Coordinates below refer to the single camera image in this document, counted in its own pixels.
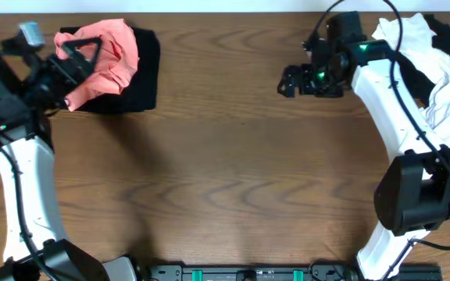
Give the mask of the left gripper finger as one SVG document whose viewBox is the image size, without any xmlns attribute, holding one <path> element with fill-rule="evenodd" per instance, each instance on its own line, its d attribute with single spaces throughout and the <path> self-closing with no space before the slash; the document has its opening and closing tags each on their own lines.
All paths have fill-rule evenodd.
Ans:
<svg viewBox="0 0 450 281">
<path fill-rule="evenodd" d="M 95 51 L 93 56 L 88 59 L 80 51 L 80 47 L 84 47 L 89 44 L 95 45 Z M 98 56 L 101 51 L 102 39 L 100 37 L 91 37 L 87 39 L 73 40 L 66 42 L 66 54 L 70 59 L 75 60 L 80 66 L 96 66 Z"/>
<path fill-rule="evenodd" d="M 88 78 L 95 70 L 96 50 L 89 57 L 80 52 L 80 48 L 95 44 L 93 41 L 66 41 L 62 44 L 63 51 L 68 55 L 68 59 L 76 66 L 81 77 Z"/>
</svg>

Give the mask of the pink t-shirt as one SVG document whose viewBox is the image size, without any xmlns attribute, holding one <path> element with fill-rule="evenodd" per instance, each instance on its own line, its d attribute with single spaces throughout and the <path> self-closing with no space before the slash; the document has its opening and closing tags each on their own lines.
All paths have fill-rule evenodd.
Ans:
<svg viewBox="0 0 450 281">
<path fill-rule="evenodd" d="M 91 37 L 99 37 L 102 46 L 95 71 L 66 96 L 66 104 L 71 112 L 101 95 L 121 94 L 138 70 L 136 38 L 132 28 L 123 19 L 101 20 L 81 27 L 73 34 L 58 32 L 54 37 L 57 56 L 60 59 L 68 57 L 63 49 L 65 42 Z"/>
</svg>

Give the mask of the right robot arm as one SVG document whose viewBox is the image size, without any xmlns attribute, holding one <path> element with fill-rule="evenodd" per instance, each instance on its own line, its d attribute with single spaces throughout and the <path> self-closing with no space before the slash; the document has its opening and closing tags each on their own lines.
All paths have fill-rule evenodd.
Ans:
<svg viewBox="0 0 450 281">
<path fill-rule="evenodd" d="M 284 69 L 277 90 L 287 98 L 339 98 L 350 87 L 369 111 L 390 165 L 374 193 L 377 225 L 349 267 L 315 266 L 315 280 L 439 280 L 435 266 L 404 265 L 427 235 L 450 220 L 450 144 L 422 117 L 397 47 L 369 40 L 357 12 L 324 14 L 327 38 L 312 33 L 311 61 Z"/>
</svg>

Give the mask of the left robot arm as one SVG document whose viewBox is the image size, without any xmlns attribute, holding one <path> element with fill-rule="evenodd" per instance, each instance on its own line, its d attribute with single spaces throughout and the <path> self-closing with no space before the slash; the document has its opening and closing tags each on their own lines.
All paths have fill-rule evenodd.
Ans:
<svg viewBox="0 0 450 281">
<path fill-rule="evenodd" d="M 0 280 L 136 280 L 126 255 L 102 262 L 66 235 L 55 192 L 49 115 L 92 73 L 99 38 L 68 41 L 66 57 L 38 56 L 39 37 L 19 34 L 0 49 L 0 177 L 7 234 Z"/>
</svg>

